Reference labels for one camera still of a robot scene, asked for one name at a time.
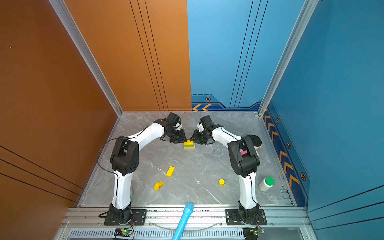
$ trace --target brown wall panel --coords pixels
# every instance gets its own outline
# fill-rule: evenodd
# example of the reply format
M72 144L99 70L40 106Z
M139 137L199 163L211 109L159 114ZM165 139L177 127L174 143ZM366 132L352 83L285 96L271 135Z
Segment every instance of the brown wall panel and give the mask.
M65 3L124 111L190 110L186 0Z
M0 238L48 240L117 116L49 1L0 1L0 29L0 159L39 176L0 161Z

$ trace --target yellow arrow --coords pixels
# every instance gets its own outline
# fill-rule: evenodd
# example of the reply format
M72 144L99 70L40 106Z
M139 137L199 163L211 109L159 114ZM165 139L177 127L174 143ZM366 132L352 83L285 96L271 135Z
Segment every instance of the yellow arrow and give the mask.
M271 126L274 127L274 125L272 123L268 123L268 132L271 132Z
M277 132L272 131L272 142L273 142L273 136L274 136L274 135L279 136L279 135L277 134Z
M196 108L198 108L198 107L200 107L201 106L201 104L198 104L198 105L196 105L194 108L192 108L193 110L195 110L196 112L198 111Z
M280 162L281 162L281 156L282 156L282 155L284 155L284 156L288 157L288 156L287 156L287 154L286 154L285 152L283 152L283 151L280 151Z
M265 125L266 125L266 119L271 118L270 116L265 116Z
M293 170L293 167L291 164L288 164L287 162L284 163L284 173L287 174L287 167Z
M297 178L295 178L294 176L292 176L291 174L289 175L289 186L292 188L292 180L294 180L295 182L297 182L297 184L300 184L299 183L299 180L297 180Z
M208 111L208 110L207 110L207 107L209 107L209 106L211 106L211 104L208 104L207 106L203 107L203 110L204 110L204 111Z

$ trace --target table surface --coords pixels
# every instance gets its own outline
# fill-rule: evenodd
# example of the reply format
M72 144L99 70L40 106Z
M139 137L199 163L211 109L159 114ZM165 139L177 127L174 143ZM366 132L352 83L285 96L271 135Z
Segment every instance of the table surface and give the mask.
M181 117L182 128L187 138L197 129L200 118L210 115L215 124L222 125L227 131L238 136L257 135L263 144L258 149L260 165L258 167L255 189L260 205L284 205L277 165L268 156L264 141L269 140L257 124L257 116L253 112L175 112ZM120 135L129 136L139 132L154 120L166 118L169 112L124 112L112 134L112 138ZM100 164L111 170L109 162L114 141L111 141ZM166 176L168 168L175 167L171 178ZM275 180L274 186L267 192L258 188L258 183L265 177ZM224 179L224 186L219 180ZM164 186L157 192L156 182L162 181ZM109 205L113 197L114 175L96 166L86 191L80 198L81 205ZM139 166L132 178L133 207L152 204L195 205L220 204L237 206L240 198L238 176L232 170L228 149L221 143L211 145L195 144L195 149L184 150L183 144L173 144L160 139L150 142L140 151Z

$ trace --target white bottle with green cap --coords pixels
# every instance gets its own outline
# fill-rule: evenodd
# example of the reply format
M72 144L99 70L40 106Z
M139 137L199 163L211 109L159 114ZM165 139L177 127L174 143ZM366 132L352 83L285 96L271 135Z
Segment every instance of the white bottle with green cap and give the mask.
M270 189L273 184L275 183L274 179L271 177L266 177L264 180L262 180L261 183L259 183L259 188L261 191L266 192L268 189Z

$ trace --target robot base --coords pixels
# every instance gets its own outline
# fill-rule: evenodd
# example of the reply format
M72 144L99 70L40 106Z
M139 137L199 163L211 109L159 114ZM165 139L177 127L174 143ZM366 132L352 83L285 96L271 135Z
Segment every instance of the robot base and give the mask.
M109 205L109 210L106 212L104 225L115 226L115 225L133 225L133 217L135 219L135 226L143 226L145 218L147 216L146 209L131 209L129 204L124 210L115 208L112 204Z
M264 210L260 205L251 209L244 209L239 202L239 209L226 209L227 225L267 225Z

